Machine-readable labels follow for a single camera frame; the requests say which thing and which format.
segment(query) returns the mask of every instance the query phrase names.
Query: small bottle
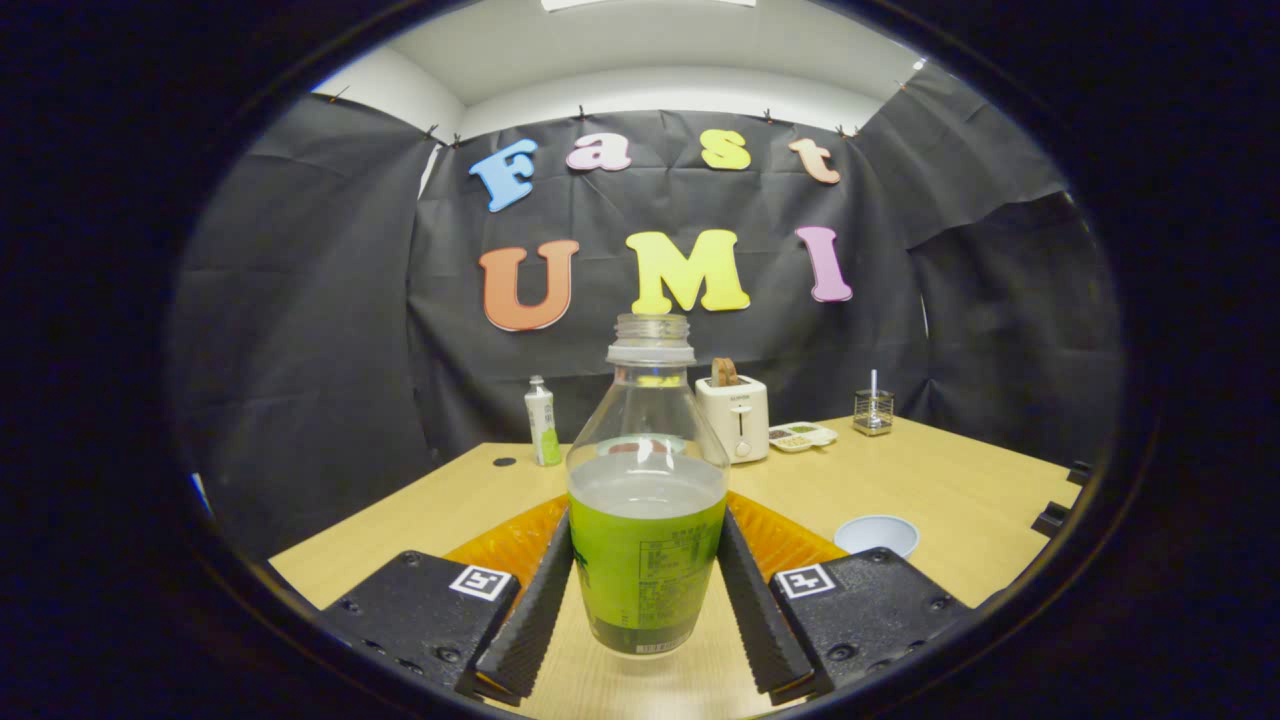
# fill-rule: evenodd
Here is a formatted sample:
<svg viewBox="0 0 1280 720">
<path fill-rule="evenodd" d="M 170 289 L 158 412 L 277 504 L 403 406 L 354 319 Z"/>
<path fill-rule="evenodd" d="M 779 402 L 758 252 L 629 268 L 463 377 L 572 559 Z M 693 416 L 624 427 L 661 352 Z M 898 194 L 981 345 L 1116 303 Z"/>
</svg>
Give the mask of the small bottle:
<svg viewBox="0 0 1280 720">
<path fill-rule="evenodd" d="M 529 432 L 534 439 L 534 459 L 539 465 L 559 464 L 559 439 L 556 437 L 556 411 L 552 407 L 554 397 L 543 384 L 541 375 L 529 378 L 525 409 L 529 410 Z"/>
<path fill-rule="evenodd" d="M 728 456 L 689 388 L 684 315 L 620 315 L 613 386 L 570 450 L 570 532 L 591 633 L 625 655 L 684 643 L 716 560 Z"/>
</svg>

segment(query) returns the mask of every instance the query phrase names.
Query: black cloth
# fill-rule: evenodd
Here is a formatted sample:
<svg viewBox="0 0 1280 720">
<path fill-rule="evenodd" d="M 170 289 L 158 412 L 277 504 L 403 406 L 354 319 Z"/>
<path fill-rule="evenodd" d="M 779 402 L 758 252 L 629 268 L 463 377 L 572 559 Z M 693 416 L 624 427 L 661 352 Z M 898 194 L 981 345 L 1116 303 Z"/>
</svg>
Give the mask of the black cloth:
<svg viewBox="0 0 1280 720">
<path fill-rule="evenodd" d="M 709 128 L 740 132 L 750 167 L 708 168 Z M 573 141 L 595 132 L 626 136 L 631 167 L 571 170 Z M 526 137 L 534 190 L 489 213 L 467 169 Z M 804 170 L 787 147 L 803 137 L 831 152 L 838 184 Z M 851 413 L 876 368 L 900 415 L 1020 452 L 1088 459 L 1102 437 L 1117 366 L 1105 263 L 1064 215 L 1044 155 L 932 64 L 855 137 L 722 113 L 567 118 L 442 147 L 417 197 L 430 151 L 394 118 L 305 99 L 232 169 L 196 231 L 173 316 L 174 416 L 215 518 L 253 556 L 480 442 L 527 442 L 531 374 L 572 441 L 611 382 L 614 319 L 639 296 L 625 245 L 637 232 L 686 255 L 703 231 L 736 233 L 751 305 L 695 305 L 690 375 L 732 357 L 769 387 L 773 423 Z M 812 299 L 805 225 L 837 233 L 847 302 Z M 581 246 L 568 311 L 539 331 L 493 327 L 479 258 L 525 249 L 518 296 L 536 304 L 536 250 L 563 238 Z"/>
<path fill-rule="evenodd" d="M 172 318 L 174 421 L 214 518 L 262 559 L 422 475 L 404 264 L 430 143 L 303 99 L 201 218 Z"/>
<path fill-rule="evenodd" d="M 1124 352 L 1097 238 L 1066 193 L 1005 205 L 911 250 L 932 425 L 1069 465 L 1115 425 Z"/>
</svg>

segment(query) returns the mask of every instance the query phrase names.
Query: table surface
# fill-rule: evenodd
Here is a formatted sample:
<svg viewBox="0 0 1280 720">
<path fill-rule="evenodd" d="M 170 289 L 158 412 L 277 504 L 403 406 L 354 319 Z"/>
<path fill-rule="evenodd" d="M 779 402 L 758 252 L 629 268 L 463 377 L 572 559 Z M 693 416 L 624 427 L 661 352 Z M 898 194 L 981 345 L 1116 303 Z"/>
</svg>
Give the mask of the table surface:
<svg viewBox="0 0 1280 720">
<path fill-rule="evenodd" d="M 1066 468 L 910 420 L 895 419 L 893 430 L 878 437 L 859 434 L 849 418 L 818 424 L 840 437 L 733 465 L 730 489 L 827 538 L 860 515 L 905 518 L 920 530 L 910 562 L 969 606 L 1012 582 L 1044 547 L 1047 538 L 1030 529 L 1044 505 L 1070 507 L 1079 492 Z M 498 457 L 517 461 L 498 468 Z M 403 550 L 444 555 L 564 489 L 563 464 L 538 466 L 530 445 L 484 443 L 271 565 L 326 607 Z M 575 569 L 534 694 L 517 712 L 681 720 L 771 710 L 755 692 L 718 566 L 694 634 L 664 657 L 604 650 L 591 638 L 581 598 Z"/>
</svg>

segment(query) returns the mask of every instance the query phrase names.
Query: white bowl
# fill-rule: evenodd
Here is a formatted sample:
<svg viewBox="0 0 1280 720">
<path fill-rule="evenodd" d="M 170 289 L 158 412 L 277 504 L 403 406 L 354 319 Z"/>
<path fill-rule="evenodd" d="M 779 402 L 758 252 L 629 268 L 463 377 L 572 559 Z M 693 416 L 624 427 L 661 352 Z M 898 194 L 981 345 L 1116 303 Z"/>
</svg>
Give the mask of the white bowl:
<svg viewBox="0 0 1280 720">
<path fill-rule="evenodd" d="M 850 555 L 873 547 L 887 547 L 905 560 L 920 544 L 920 530 L 892 515 L 864 515 L 836 530 L 836 544 Z"/>
</svg>

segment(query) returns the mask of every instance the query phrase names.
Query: bottle cap opening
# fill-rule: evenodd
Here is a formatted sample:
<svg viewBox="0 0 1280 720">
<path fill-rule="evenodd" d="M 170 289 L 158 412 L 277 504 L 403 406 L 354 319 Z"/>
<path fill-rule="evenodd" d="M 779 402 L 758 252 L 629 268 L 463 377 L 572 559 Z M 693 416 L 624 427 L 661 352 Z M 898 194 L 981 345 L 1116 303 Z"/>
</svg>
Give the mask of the bottle cap opening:
<svg viewBox="0 0 1280 720">
<path fill-rule="evenodd" d="M 617 340 L 607 360 L 614 365 L 692 365 L 689 318 L 684 315 L 618 315 Z"/>
</svg>

